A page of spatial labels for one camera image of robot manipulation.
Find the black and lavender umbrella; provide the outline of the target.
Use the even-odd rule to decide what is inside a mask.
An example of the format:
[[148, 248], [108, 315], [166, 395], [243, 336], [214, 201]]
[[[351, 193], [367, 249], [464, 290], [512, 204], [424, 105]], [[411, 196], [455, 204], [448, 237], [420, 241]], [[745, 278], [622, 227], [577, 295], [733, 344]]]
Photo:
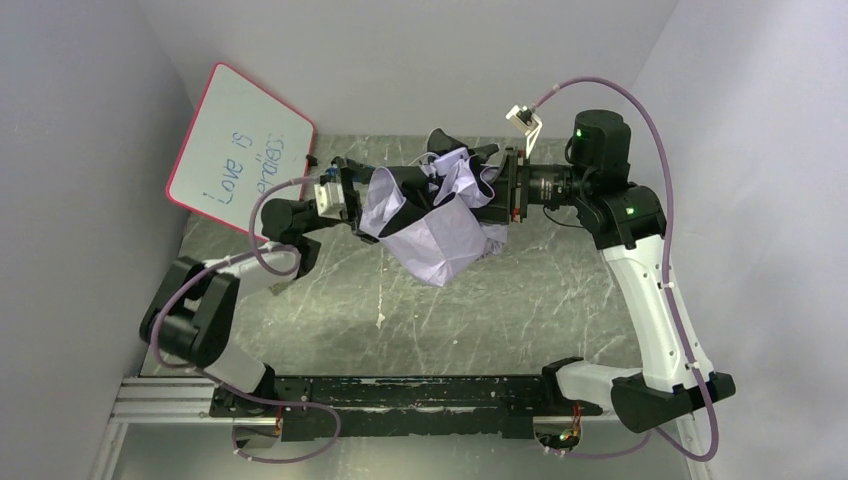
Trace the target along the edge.
[[477, 214], [496, 200], [499, 145], [471, 147], [437, 128], [424, 154], [374, 170], [358, 229], [417, 280], [442, 287], [472, 263], [502, 252], [508, 228]]

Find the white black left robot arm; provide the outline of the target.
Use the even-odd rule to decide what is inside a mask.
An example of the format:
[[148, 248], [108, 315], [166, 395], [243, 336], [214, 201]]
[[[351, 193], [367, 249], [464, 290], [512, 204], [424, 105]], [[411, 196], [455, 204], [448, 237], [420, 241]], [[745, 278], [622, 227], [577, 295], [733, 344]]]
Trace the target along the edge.
[[248, 251], [217, 260], [174, 260], [139, 327], [156, 360], [195, 370], [250, 401], [278, 400], [274, 369], [231, 336], [236, 307], [246, 296], [308, 274], [321, 249], [309, 236], [314, 231], [346, 225], [373, 242], [359, 228], [356, 187], [368, 184], [374, 171], [335, 157], [319, 176], [294, 178], [259, 196], [248, 220]]

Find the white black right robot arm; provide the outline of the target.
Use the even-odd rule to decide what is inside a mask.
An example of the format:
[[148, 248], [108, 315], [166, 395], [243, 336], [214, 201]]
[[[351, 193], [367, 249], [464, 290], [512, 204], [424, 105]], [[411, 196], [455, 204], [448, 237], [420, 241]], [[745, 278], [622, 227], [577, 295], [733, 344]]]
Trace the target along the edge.
[[670, 222], [656, 193], [628, 178], [631, 129], [608, 110], [577, 114], [563, 165], [529, 160], [541, 119], [528, 107], [506, 115], [526, 139], [508, 147], [491, 182], [493, 200], [477, 217], [520, 222], [531, 205], [575, 208], [618, 283], [640, 349], [640, 368], [625, 370], [568, 359], [554, 364], [561, 397], [612, 410], [634, 433], [653, 430], [735, 394], [700, 346], [674, 283]]

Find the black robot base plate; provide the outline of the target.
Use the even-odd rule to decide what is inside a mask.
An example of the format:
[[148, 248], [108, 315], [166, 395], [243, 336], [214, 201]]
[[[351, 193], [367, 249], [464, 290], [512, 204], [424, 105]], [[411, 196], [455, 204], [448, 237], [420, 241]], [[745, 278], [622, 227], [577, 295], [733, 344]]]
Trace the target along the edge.
[[215, 389], [209, 414], [238, 426], [273, 432], [281, 441], [340, 437], [498, 434], [532, 439], [544, 422], [568, 424], [573, 414], [602, 409], [565, 399], [540, 374], [481, 376], [280, 376], [275, 391], [284, 407], [249, 402]]

